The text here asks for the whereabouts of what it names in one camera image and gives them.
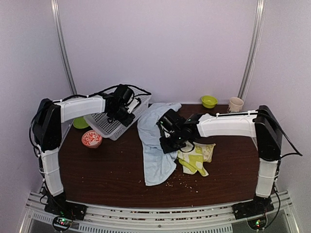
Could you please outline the green patterned white towel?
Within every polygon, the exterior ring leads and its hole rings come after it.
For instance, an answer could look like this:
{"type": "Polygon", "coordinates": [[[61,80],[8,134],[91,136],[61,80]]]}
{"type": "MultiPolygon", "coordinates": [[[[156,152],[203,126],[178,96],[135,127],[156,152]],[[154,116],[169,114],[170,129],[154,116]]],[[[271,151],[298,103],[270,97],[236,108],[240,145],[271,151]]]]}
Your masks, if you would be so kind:
{"type": "Polygon", "coordinates": [[[186,147],[177,152],[177,158],[183,168],[183,173],[194,175],[199,173],[202,177],[209,175],[204,163],[211,163],[216,144],[187,143],[186,147]]]}

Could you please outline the light blue towel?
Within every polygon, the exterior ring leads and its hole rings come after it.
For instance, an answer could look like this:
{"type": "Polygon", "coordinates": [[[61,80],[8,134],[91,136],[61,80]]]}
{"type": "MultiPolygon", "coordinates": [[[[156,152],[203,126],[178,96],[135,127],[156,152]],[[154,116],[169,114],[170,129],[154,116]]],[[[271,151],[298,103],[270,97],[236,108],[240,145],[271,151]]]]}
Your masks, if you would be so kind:
{"type": "Polygon", "coordinates": [[[164,154],[160,146],[160,130],[156,123],[170,109],[178,111],[180,103],[154,103],[138,119],[138,134],[143,147],[146,186],[165,182],[175,171],[177,152],[164,154]]]}

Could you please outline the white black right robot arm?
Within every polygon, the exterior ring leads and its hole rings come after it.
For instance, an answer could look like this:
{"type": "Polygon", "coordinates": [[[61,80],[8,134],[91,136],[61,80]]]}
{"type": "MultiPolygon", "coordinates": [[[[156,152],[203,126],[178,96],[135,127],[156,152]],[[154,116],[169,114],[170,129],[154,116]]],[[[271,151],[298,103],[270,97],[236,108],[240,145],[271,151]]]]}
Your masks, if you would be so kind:
{"type": "Polygon", "coordinates": [[[255,195],[252,201],[237,204],[235,210],[241,213],[245,209],[257,215],[269,209],[271,192],[279,174],[282,133],[266,105],[240,113],[193,114],[187,119],[169,109],[158,120],[157,126],[164,153],[178,151],[186,143],[193,145],[196,139],[211,136],[245,136],[256,139],[259,173],[255,195]]]}

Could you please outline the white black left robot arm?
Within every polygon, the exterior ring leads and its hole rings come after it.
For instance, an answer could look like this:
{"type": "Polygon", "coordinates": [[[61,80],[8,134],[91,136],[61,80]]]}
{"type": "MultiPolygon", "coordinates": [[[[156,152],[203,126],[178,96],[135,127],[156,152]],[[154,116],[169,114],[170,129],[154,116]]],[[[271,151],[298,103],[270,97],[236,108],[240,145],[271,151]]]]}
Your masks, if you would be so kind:
{"type": "Polygon", "coordinates": [[[76,95],[62,100],[43,99],[31,122],[33,147],[38,153],[39,171],[44,179],[48,203],[60,216],[70,211],[60,176],[58,153],[62,142],[62,124],[91,114],[105,113],[129,126],[140,101],[133,94],[76,95]]]}

